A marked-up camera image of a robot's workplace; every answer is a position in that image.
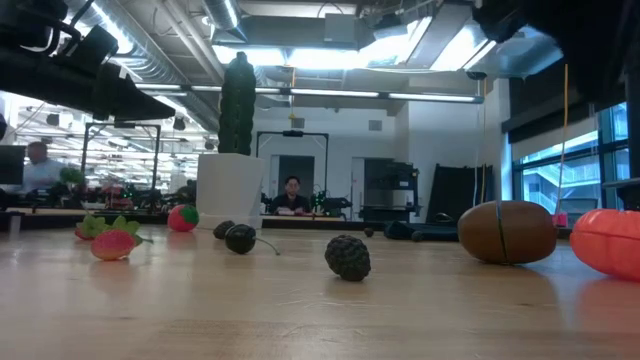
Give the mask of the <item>black computer monitor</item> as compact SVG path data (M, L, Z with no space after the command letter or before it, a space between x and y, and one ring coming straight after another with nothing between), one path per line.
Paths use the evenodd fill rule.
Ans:
M26 147L0 145L0 185L21 185Z

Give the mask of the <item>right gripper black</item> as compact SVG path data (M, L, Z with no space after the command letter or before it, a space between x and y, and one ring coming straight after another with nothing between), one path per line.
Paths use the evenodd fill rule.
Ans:
M582 97L613 90L640 37L640 0L521 0L529 25L552 37Z

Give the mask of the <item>dark blue mat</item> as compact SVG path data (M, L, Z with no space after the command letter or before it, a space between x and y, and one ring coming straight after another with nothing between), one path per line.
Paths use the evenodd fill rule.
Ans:
M384 229L384 236L391 240L411 240L413 242L459 241L455 227L399 221L388 223Z

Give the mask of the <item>black standing panel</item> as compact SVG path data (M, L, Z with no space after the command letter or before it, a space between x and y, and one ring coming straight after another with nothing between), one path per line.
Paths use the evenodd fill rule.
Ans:
M493 167L435 167L426 223L456 225L464 212L495 199Z

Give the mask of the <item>orange tomato toy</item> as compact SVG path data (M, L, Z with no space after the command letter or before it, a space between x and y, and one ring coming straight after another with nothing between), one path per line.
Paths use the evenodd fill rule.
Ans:
M569 241L576 257L594 270L640 282L640 212L589 211L575 223Z

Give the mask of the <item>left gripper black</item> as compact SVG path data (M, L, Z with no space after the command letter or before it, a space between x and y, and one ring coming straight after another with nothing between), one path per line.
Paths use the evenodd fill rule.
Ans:
M113 63L87 75L53 58L0 47L0 90L88 113L96 120L155 120L175 109L139 90L126 71Z

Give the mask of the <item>grey ceiling box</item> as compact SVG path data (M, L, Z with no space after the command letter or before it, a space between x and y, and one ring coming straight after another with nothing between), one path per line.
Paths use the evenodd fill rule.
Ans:
M326 13L324 17L324 41L354 43L356 40L356 18L353 15Z

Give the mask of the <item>background wooden table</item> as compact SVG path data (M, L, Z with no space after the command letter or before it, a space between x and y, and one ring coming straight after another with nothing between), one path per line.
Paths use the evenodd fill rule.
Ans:
M7 223L11 217L21 218L21 225L28 228L73 227L80 223L86 215L103 217L107 224L112 224L118 216L127 221L138 221L144 225L166 225L167 214L147 214L138 212L113 212L81 209L54 208L8 208L0 211L0 224Z
M363 231L370 228L382 231L386 227L384 222L346 221L342 217L331 216L262 215L261 220L264 229Z

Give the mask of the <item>red toy strawberry with leaves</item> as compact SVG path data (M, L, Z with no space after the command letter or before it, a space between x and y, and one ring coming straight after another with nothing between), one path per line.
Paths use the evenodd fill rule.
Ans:
M76 224L74 234L81 240L91 241L101 233L110 230L104 217L86 215L82 222Z

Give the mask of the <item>person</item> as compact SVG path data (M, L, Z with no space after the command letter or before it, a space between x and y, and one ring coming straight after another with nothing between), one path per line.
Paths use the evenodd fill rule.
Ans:
M304 215L310 213L310 202L306 197L299 194L299 190L299 178L289 176L285 180L285 192L272 200L270 212L276 215Z
M32 142L27 146L29 163L24 167L22 190L50 189L60 180L65 164L48 156L47 146L43 142Z

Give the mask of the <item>tall dark green cactus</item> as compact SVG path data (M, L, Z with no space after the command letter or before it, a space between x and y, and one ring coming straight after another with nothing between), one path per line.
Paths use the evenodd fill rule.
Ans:
M220 97L219 153L251 155L256 101L254 67L237 52L225 71Z

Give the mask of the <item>black equipment cart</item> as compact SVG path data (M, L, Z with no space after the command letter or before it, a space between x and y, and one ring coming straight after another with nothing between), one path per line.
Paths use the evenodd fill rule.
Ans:
M419 170L390 159L364 161L364 194L359 216L365 222L408 223L420 214Z

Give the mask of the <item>brown toy kiwi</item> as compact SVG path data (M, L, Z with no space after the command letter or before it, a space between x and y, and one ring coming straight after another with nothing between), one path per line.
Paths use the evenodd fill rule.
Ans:
M526 201L490 201L467 210L458 238L474 258L490 264L527 264L550 256L557 242L551 214Z

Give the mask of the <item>white plastic pot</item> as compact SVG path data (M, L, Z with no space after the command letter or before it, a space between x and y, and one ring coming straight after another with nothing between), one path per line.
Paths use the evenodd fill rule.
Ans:
M262 227L260 215L265 161L236 153L198 158L196 208L198 228L214 230L224 221Z

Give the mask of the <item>pink toy strawberry with leaves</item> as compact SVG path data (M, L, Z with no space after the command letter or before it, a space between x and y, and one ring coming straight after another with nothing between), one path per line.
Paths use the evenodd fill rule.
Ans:
M92 240L92 255L102 261L116 261L128 257L143 242L152 243L152 240L137 234L139 228L139 222L118 216Z

